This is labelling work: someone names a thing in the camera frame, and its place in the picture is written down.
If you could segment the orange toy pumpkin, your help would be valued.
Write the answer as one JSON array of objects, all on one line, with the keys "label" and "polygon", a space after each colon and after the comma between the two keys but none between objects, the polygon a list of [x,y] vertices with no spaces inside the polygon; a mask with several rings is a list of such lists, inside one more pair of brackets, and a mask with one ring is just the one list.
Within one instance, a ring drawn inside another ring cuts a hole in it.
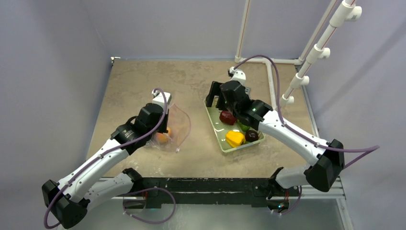
[{"label": "orange toy pumpkin", "polygon": [[167,144],[172,140],[172,130],[170,127],[167,127],[167,133],[159,133],[155,134],[155,140],[158,144]]}]

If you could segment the green orange toy mango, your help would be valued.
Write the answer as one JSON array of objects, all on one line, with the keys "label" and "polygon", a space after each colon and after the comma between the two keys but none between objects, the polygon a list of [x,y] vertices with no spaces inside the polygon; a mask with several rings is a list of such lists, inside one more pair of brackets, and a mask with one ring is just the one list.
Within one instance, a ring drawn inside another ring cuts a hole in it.
[{"label": "green orange toy mango", "polygon": [[246,126],[244,124],[239,124],[239,127],[242,132],[247,132],[248,130],[250,130],[250,126]]}]

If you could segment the yellow toy bell pepper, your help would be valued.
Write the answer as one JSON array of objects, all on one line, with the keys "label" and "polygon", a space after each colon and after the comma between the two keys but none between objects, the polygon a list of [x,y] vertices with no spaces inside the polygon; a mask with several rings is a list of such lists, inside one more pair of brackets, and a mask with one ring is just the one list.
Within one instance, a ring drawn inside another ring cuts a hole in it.
[{"label": "yellow toy bell pepper", "polygon": [[246,142],[245,135],[241,132],[228,131],[226,133],[226,142],[232,147],[236,148],[243,145]]}]

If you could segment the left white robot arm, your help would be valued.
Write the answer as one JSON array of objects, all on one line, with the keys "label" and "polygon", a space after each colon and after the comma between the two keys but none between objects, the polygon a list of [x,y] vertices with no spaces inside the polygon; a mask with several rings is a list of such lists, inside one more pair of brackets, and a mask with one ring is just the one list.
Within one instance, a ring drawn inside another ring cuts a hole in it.
[{"label": "left white robot arm", "polygon": [[104,200],[121,194],[137,196],[143,177],[134,169],[123,170],[115,178],[96,184],[113,166],[146,145],[156,132],[167,132],[168,106],[148,103],[117,129],[91,158],[66,177],[42,185],[46,214],[52,213],[65,229],[77,225]]}]

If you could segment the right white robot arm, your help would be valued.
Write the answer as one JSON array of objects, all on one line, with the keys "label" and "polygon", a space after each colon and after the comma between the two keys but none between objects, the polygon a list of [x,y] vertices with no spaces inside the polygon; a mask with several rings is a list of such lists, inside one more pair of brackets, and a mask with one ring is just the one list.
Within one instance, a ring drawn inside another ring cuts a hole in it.
[{"label": "right white robot arm", "polygon": [[299,154],[306,165],[298,168],[278,168],[269,179],[271,194],[280,195],[288,188],[310,185],[328,192],[344,168],[343,144],[328,142],[298,128],[261,100],[252,100],[245,87],[236,80],[213,81],[205,99],[211,107],[218,96],[216,108],[229,111],[242,124],[267,134]]}]

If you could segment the dark red toy apple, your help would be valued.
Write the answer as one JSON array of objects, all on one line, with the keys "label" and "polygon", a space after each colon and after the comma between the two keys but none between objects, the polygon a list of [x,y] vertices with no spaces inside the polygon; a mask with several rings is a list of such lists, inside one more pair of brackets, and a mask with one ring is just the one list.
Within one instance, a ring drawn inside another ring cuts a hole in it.
[{"label": "dark red toy apple", "polygon": [[230,126],[237,122],[237,119],[229,111],[221,111],[219,119],[222,123]]}]

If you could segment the clear zip top bag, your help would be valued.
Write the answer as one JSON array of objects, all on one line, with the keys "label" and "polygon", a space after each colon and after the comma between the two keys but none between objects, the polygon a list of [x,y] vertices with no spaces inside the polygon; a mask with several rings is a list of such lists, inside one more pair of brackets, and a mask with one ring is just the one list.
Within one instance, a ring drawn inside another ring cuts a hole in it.
[{"label": "clear zip top bag", "polygon": [[180,147],[191,131],[191,120],[186,112],[181,110],[175,103],[169,106],[167,127],[172,130],[172,140],[167,144],[158,144],[155,134],[145,145],[146,148],[156,148],[166,152],[179,152]]}]

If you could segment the dark purple toy plum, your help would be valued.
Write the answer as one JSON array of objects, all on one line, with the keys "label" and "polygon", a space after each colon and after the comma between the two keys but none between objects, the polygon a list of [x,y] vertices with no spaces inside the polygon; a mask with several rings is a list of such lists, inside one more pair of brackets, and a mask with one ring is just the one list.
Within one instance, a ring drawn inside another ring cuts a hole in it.
[{"label": "dark purple toy plum", "polygon": [[248,131],[245,132],[245,141],[246,142],[251,143],[251,142],[255,142],[257,140],[259,140],[259,134],[258,134],[257,131],[248,130]]}]

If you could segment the green plastic basket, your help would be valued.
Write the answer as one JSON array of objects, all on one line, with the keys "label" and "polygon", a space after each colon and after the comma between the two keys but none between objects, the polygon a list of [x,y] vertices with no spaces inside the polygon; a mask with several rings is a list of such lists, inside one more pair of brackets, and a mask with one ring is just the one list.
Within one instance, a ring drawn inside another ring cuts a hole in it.
[{"label": "green plastic basket", "polygon": [[236,148],[232,148],[227,142],[226,142],[226,133],[228,131],[236,131],[236,132],[241,132],[245,135],[245,132],[242,132],[240,127],[239,127],[239,122],[237,121],[233,126],[230,125],[226,125],[224,123],[222,123],[219,119],[219,115],[221,113],[221,110],[216,108],[216,103],[217,103],[217,99],[218,96],[214,97],[213,100],[213,105],[212,107],[206,107],[206,112],[208,115],[208,118],[210,120],[211,123],[211,127],[213,128],[214,134],[216,136],[217,142],[220,146],[220,149],[223,153],[230,153],[232,151],[235,150],[240,150],[243,148],[247,148],[253,145],[257,145],[260,144],[264,139],[264,135],[262,132],[258,132],[259,134],[259,140],[255,141],[255,142],[245,142],[243,145],[236,147]]}]

